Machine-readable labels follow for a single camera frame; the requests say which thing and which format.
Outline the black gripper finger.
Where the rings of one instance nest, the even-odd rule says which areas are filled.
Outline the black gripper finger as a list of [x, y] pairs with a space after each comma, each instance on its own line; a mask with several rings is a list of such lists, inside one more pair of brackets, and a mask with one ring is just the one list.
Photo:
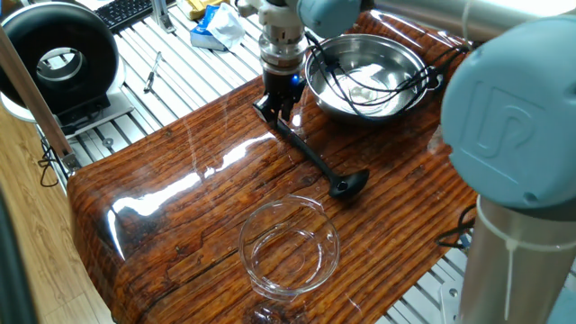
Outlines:
[[292, 118], [293, 106], [293, 101], [281, 101], [277, 107], [276, 117], [285, 122], [289, 122]]
[[253, 102], [253, 108], [258, 117], [264, 122], [275, 122], [274, 100], [270, 94], [264, 94], [260, 99]]

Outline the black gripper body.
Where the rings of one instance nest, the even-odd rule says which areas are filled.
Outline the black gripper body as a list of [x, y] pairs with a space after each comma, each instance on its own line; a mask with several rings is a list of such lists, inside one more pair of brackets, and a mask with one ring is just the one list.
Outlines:
[[280, 106], [293, 106], [302, 98], [306, 80], [300, 73], [277, 75], [269, 71], [263, 74], [265, 94]]

